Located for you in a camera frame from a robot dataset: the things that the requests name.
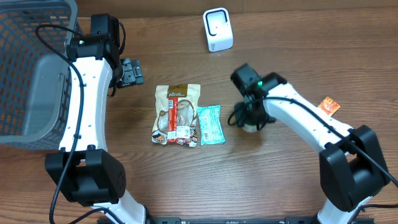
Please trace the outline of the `green lidded can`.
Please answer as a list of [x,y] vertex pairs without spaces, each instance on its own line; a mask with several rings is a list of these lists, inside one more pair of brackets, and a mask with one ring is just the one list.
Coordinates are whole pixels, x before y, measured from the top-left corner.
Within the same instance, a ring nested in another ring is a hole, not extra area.
[[256,133],[258,132],[258,124],[245,124],[242,129],[247,133]]

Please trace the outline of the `teal snack bag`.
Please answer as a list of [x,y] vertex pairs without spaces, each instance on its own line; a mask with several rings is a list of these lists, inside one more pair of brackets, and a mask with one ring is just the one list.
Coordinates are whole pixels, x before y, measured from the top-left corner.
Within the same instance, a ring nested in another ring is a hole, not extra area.
[[202,146],[226,142],[220,123],[220,115],[220,105],[198,107]]

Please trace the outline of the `brown white snack pouch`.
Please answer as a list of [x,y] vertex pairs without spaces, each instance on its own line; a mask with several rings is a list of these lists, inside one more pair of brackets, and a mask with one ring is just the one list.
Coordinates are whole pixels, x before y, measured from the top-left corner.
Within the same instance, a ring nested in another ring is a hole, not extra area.
[[[176,143],[196,147],[197,109],[201,93],[199,84],[159,85],[155,91],[156,119],[152,128],[152,142],[162,145]],[[177,138],[167,141],[169,120],[169,98],[178,97]]]

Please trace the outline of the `orange tissue pack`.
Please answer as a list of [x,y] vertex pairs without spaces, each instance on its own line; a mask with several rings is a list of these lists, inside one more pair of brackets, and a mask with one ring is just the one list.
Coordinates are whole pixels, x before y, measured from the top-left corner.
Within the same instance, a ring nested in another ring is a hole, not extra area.
[[340,109],[340,105],[335,100],[327,96],[318,105],[318,108],[324,111],[328,116],[333,116]]

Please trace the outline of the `red white stick pack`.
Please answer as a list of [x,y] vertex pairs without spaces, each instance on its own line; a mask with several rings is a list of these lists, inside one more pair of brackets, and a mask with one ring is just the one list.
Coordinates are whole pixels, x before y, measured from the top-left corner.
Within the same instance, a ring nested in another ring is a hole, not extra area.
[[169,98],[169,120],[167,141],[175,142],[177,138],[178,97]]

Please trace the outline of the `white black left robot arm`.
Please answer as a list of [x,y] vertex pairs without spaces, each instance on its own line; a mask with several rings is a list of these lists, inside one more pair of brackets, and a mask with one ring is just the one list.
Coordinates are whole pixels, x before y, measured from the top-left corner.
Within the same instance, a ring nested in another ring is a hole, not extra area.
[[59,194],[90,211],[103,212],[113,223],[152,223],[145,206],[137,203],[126,188],[124,166],[108,153],[104,128],[108,90],[123,87],[130,74],[121,59],[126,33],[123,24],[109,14],[91,17],[90,33],[75,30],[61,59],[71,75],[71,92],[65,132],[59,152],[48,154],[45,169],[56,183],[49,211],[54,211]]

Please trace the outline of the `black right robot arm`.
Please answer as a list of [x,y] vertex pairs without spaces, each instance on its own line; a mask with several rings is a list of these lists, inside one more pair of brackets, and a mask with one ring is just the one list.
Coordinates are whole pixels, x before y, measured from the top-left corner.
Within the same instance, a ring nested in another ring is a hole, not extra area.
[[370,199],[394,179],[376,133],[366,125],[353,128],[302,97],[277,73],[260,77],[248,64],[230,76],[243,96],[230,118],[249,133],[281,121],[318,154],[323,208],[310,223],[361,223],[358,215]]

